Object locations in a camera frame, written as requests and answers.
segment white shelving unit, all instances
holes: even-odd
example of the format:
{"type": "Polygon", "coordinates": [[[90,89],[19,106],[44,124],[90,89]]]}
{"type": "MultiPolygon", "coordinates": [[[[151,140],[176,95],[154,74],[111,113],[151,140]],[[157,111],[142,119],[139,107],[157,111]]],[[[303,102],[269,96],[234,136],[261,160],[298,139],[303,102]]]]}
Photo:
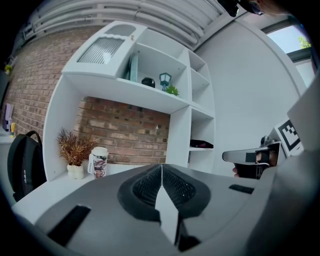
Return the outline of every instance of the white shelving unit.
{"type": "Polygon", "coordinates": [[[190,148],[190,139],[214,144],[210,74],[207,64],[180,43],[142,25],[114,21],[74,53],[62,70],[45,117],[43,159],[48,182],[67,169],[59,158],[56,138],[61,127],[73,129],[78,104],[84,96],[170,114],[166,162],[212,171],[214,149],[190,148]],[[124,28],[131,34],[122,33],[124,28]],[[133,53],[138,55],[136,82],[126,79],[133,53]],[[162,91],[161,73],[172,76],[171,84],[178,89],[178,96],[162,91]],[[155,88],[141,84],[145,77],[154,79],[155,88]]]}

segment dried plant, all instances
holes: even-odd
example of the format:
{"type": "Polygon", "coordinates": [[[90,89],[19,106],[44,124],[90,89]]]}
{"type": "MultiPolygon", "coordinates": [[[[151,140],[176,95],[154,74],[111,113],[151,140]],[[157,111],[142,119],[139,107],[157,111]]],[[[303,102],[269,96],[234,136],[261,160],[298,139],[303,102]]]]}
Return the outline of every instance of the dried plant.
{"type": "Polygon", "coordinates": [[[70,166],[80,166],[83,161],[89,160],[95,143],[90,136],[79,138],[64,128],[58,135],[57,141],[61,147],[60,157],[66,159],[70,166]]]}

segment black slot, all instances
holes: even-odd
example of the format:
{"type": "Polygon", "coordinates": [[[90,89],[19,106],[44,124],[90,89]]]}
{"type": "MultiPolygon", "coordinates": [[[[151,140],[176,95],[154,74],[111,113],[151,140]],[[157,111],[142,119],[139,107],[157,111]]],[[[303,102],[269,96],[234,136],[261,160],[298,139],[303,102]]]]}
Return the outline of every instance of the black slot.
{"type": "Polygon", "coordinates": [[[257,161],[257,154],[255,152],[245,154],[245,162],[246,163],[255,163],[256,161],[257,161]]]}
{"type": "Polygon", "coordinates": [[[88,207],[77,205],[53,228],[48,237],[59,245],[66,246],[90,211],[88,207]]]}
{"type": "Polygon", "coordinates": [[[241,186],[241,185],[236,185],[236,184],[231,185],[229,187],[229,189],[235,190],[235,191],[239,191],[239,192],[242,192],[242,193],[246,193],[246,194],[252,194],[252,192],[255,190],[252,187],[241,186]]]}

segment potted plant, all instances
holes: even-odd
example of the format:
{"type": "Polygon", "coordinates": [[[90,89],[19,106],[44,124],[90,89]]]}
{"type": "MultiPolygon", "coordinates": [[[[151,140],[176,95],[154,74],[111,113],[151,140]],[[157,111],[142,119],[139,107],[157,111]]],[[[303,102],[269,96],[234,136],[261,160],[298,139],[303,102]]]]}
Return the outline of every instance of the potted plant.
{"type": "Polygon", "coordinates": [[[178,89],[176,87],[174,87],[173,85],[170,85],[169,87],[167,87],[165,89],[165,92],[168,93],[168,94],[173,94],[175,96],[179,95],[178,89]]]}
{"type": "Polygon", "coordinates": [[[5,73],[9,76],[10,73],[11,73],[11,71],[12,71],[12,66],[6,65],[6,66],[4,67],[4,71],[5,71],[5,73]]]}
{"type": "Polygon", "coordinates": [[[94,141],[90,136],[79,138],[64,128],[61,129],[57,141],[60,146],[60,157],[67,161],[68,176],[71,179],[82,179],[83,162],[89,159],[91,150],[95,146],[94,141]]]}

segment black backpack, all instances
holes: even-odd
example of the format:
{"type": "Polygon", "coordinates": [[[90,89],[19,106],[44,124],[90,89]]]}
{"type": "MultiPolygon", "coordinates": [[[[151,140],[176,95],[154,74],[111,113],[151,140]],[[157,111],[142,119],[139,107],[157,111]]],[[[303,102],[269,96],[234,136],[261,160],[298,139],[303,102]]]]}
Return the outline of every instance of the black backpack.
{"type": "Polygon", "coordinates": [[[7,170],[17,202],[47,181],[42,143],[36,131],[19,134],[14,139],[8,153],[7,170]],[[31,138],[33,134],[38,142],[31,138]]]}

